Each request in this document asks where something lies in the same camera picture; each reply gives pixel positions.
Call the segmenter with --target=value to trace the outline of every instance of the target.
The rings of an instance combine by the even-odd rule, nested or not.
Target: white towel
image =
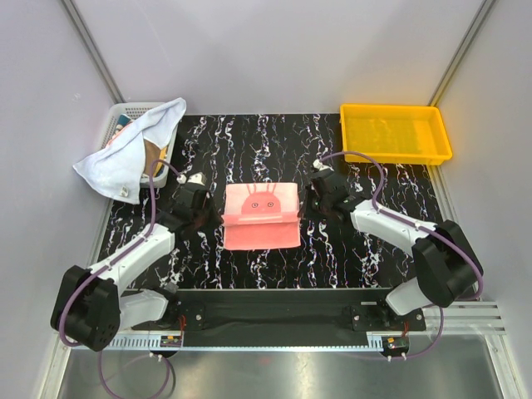
[[[140,178],[145,167],[144,139],[159,148],[167,146],[185,110],[185,100],[178,98],[147,111],[108,147],[75,164],[74,170],[101,195],[139,204]]]

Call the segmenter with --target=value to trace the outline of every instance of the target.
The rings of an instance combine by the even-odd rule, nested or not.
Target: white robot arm
[[[416,277],[387,295],[386,304],[392,314],[403,316],[430,304],[447,307],[476,283],[470,265],[430,232],[437,232],[460,248],[483,273],[458,224],[450,220],[435,224],[413,219],[381,204],[376,208],[368,197],[350,195],[345,178],[331,167],[319,161],[313,167],[307,204],[314,212],[351,223],[358,231],[384,239],[414,258]]]
[[[66,315],[64,333],[94,351],[106,347],[116,333],[148,321],[161,321],[172,316],[176,307],[169,307],[173,295],[163,289],[145,289],[141,293],[122,296],[130,284],[157,259],[175,248],[177,239],[189,230],[219,223],[205,177],[192,175],[180,188],[174,206],[157,214],[156,223],[147,235],[146,226],[139,237],[118,249],[110,257],[87,269],[73,266],[62,280],[51,325],[60,329],[61,316],[68,300],[81,284],[93,277],[72,304]]]

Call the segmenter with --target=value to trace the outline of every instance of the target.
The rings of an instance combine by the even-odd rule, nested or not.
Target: gray wall
[[[443,172],[532,394],[532,2],[498,2],[441,103]]]
[[[96,149],[111,106],[59,2],[0,12],[0,388],[37,397],[64,271],[85,266],[106,202],[71,165]]]
[[[426,104],[481,0],[76,0],[127,101]]]

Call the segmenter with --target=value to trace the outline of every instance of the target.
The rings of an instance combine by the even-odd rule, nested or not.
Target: black marble surface
[[[223,213],[226,183],[293,181],[303,202],[312,162],[341,150],[339,115],[185,116],[178,128],[171,163],[178,170],[204,172]],[[352,191],[370,194],[377,169],[369,164],[332,164],[348,176]],[[440,221],[426,167],[384,165],[387,182],[381,202],[412,217]],[[164,209],[179,186],[169,177],[158,190]],[[101,247],[103,259],[127,243],[150,220],[148,190],[140,205],[115,202]],[[132,288],[342,288],[390,287],[414,274],[412,261],[400,249],[353,227],[318,220],[301,222],[302,245],[295,249],[230,252],[223,249],[223,228],[199,231],[179,242],[169,256],[143,273]]]

